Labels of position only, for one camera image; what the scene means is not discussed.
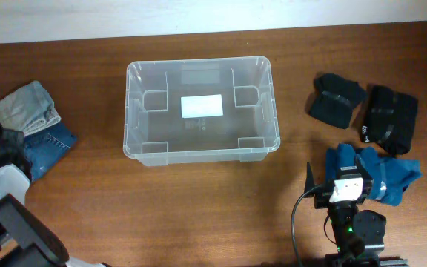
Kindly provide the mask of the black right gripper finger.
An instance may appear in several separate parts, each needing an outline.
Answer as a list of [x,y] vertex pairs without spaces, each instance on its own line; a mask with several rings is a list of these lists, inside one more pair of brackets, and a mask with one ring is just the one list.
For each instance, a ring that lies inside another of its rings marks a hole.
[[356,155],[354,158],[354,162],[355,162],[355,165],[356,165],[357,170],[360,173],[361,177],[365,181],[373,182],[372,176],[370,175],[370,173],[366,170],[366,168],[364,166],[362,157],[360,155]]
[[304,192],[311,193],[314,190],[314,188],[315,188],[315,181],[314,181],[313,171],[311,168],[311,163],[307,162],[307,173],[306,173]]

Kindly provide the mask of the blue garment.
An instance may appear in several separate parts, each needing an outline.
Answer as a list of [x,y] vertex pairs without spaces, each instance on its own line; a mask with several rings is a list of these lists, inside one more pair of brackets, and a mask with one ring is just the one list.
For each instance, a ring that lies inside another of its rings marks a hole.
[[337,148],[326,151],[325,180],[335,179],[339,169],[355,165],[356,159],[361,161],[374,181],[368,199],[382,204],[398,206],[406,189],[422,176],[418,160],[379,156],[372,147],[354,148],[349,144],[339,144]]

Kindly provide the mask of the black garment with white print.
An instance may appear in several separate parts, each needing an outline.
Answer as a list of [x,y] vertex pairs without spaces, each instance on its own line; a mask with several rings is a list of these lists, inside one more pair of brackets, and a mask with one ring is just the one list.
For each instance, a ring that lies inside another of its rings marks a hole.
[[372,85],[360,129],[364,143],[376,143],[392,156],[411,150],[418,113],[418,99],[384,85]]

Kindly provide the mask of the small black garment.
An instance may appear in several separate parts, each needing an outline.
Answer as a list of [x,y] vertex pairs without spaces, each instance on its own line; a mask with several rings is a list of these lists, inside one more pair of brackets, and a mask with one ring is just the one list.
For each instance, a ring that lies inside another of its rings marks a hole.
[[367,98],[366,91],[358,82],[334,73],[324,73],[315,78],[314,87],[317,97],[308,114],[336,128],[347,129],[354,109]]

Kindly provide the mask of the dark blue jeans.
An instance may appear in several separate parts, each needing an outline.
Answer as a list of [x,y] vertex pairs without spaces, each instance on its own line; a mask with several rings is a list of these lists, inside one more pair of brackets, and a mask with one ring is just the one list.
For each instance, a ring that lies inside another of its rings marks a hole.
[[31,162],[31,182],[41,179],[76,143],[77,138],[59,122],[24,138],[24,155]]

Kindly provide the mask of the light blue jeans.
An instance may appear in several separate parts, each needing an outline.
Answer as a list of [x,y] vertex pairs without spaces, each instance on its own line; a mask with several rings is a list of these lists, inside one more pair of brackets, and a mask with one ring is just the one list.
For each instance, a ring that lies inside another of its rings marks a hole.
[[0,100],[4,128],[30,136],[61,122],[55,102],[39,81],[33,81]]

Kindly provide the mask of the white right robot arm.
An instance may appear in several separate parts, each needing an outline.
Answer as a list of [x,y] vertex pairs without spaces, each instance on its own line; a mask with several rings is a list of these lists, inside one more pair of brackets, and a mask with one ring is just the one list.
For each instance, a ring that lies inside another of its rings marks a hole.
[[314,199],[315,209],[325,208],[326,219],[331,222],[333,243],[337,253],[327,254],[324,266],[398,267],[407,266],[408,261],[399,257],[381,258],[384,250],[386,217],[375,211],[360,211],[371,193],[373,179],[362,163],[342,167],[336,178],[316,184],[310,165],[307,165],[305,197]]

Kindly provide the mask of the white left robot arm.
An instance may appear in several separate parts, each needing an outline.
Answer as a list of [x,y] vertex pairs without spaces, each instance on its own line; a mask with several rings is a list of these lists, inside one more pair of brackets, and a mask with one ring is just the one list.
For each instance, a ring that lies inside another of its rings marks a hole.
[[0,123],[0,266],[107,267],[69,255],[62,241],[24,205],[32,182],[24,134]]

